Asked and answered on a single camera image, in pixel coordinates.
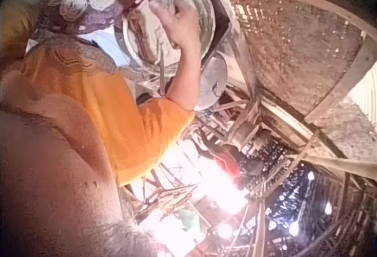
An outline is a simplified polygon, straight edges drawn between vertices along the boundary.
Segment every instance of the woven bamboo wall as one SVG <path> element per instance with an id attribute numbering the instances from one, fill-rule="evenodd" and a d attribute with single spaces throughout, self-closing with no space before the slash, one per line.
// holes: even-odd
<path id="1" fill-rule="evenodd" d="M 307 115 L 347 71 L 361 31 L 293 0 L 230 0 L 261 84 Z"/>
<path id="2" fill-rule="evenodd" d="M 314 124 L 352 159 L 377 162 L 377 135 L 373 125 L 350 98 L 321 115 Z"/>

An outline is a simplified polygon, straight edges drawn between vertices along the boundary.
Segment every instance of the hand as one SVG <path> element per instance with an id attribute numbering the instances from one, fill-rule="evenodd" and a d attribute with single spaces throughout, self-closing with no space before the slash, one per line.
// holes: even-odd
<path id="1" fill-rule="evenodd" d="M 173 15 L 156 1 L 149 7 L 161 21 L 170 40 L 182 50 L 198 50 L 200 52 L 200 26 L 198 13 L 183 0 L 174 0 L 177 13 Z"/>

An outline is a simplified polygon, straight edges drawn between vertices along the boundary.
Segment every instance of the red object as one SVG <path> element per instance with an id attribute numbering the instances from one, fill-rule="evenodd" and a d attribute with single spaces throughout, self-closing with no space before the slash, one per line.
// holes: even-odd
<path id="1" fill-rule="evenodd" d="M 224 149 L 221 153 L 217 153 L 216 156 L 214 156 L 214 160 L 217 165 L 230 176 L 233 182 L 238 180 L 241 176 L 240 166 L 228 150 Z"/>

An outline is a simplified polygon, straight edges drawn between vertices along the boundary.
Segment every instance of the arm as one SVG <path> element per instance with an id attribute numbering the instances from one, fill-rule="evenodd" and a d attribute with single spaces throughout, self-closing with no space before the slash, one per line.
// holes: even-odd
<path id="1" fill-rule="evenodd" d="M 181 59 L 166 98 L 181 108 L 192 111 L 200 93 L 200 26 L 198 14 L 182 0 L 175 0 L 178 13 L 172 15 L 155 1 L 150 2 L 151 10 L 161 20 L 170 39 L 179 45 Z"/>

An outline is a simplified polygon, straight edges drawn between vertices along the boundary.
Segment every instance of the orange shirt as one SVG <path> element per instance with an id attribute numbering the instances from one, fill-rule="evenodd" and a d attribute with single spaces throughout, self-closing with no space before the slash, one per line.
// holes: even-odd
<path id="1" fill-rule="evenodd" d="M 13 14 L 4 14 L 10 7 Z M 34 24 L 31 9 L 8 1 L 2 13 L 0 57 L 22 58 Z M 84 108 L 104 142 L 118 185 L 155 167 L 194 116 L 165 98 L 136 106 L 112 59 L 72 38 L 45 41 L 10 67 L 43 92 L 69 97 Z"/>

